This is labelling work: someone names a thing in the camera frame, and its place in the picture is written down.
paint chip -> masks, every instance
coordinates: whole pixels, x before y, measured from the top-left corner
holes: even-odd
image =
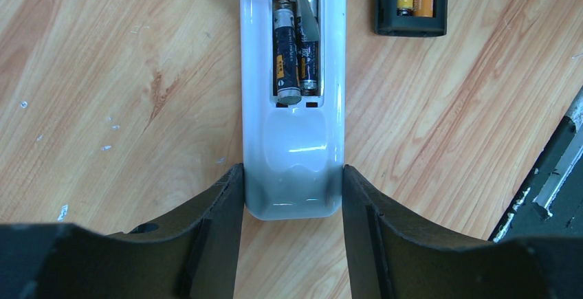
[[[62,208],[60,208],[60,214],[58,215],[58,218],[56,220],[58,222],[63,222],[63,219],[67,215],[67,212],[69,212],[69,205],[64,205]]]

wooden surface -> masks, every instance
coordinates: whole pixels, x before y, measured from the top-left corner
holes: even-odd
[[[448,35],[349,0],[346,162],[487,238],[583,85],[583,0],[450,0]],[[0,0],[0,221],[129,231],[242,160],[239,0]],[[236,298],[349,298],[342,215],[245,213]]]

wood grain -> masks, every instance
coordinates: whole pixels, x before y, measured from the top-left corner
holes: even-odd
[[[486,238],[583,85],[582,4],[450,0],[415,39],[349,0],[346,162]],[[0,222],[126,232],[207,188],[242,160],[239,39],[239,0],[0,0]],[[239,260],[236,298],[350,298],[340,213],[246,213]]]

black battery case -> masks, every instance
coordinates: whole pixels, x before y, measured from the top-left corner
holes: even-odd
[[[444,36],[448,0],[433,0],[433,17],[397,16],[397,0],[375,0],[375,32],[383,36]]]

battery compartment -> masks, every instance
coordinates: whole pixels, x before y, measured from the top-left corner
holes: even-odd
[[[376,0],[375,32],[384,36],[443,36],[447,33],[448,0],[433,0],[433,17],[398,16],[397,0]]]
[[[270,1],[270,9],[272,10],[272,22],[273,22],[273,16],[274,16],[274,12],[276,10],[276,0],[269,0]],[[290,0],[293,7],[292,10],[294,11],[294,18],[296,20],[296,27],[297,27],[297,14],[296,14],[296,10],[297,10],[297,0]],[[276,108],[319,108],[322,107],[325,101],[325,97],[324,97],[324,88],[325,88],[325,71],[324,71],[324,53],[325,53],[325,49],[324,49],[324,40],[325,40],[325,36],[324,36],[324,22],[323,22],[323,11],[322,11],[322,5],[323,2],[322,0],[318,0],[318,14],[317,14],[317,20],[318,20],[318,27],[320,29],[320,41],[318,43],[318,89],[314,92],[313,95],[310,96],[304,96],[302,95],[302,100],[295,105],[291,105],[288,106],[286,104],[281,104],[278,103],[277,100],[277,86],[276,86],[276,81],[275,81],[275,77],[274,77],[274,67],[275,67],[275,61],[274,61],[274,55],[275,55],[275,44],[273,42],[274,40],[274,27],[272,25],[272,62],[270,65],[270,74],[271,74],[271,78],[272,78],[272,95],[269,97],[270,98],[270,104],[273,107]]]

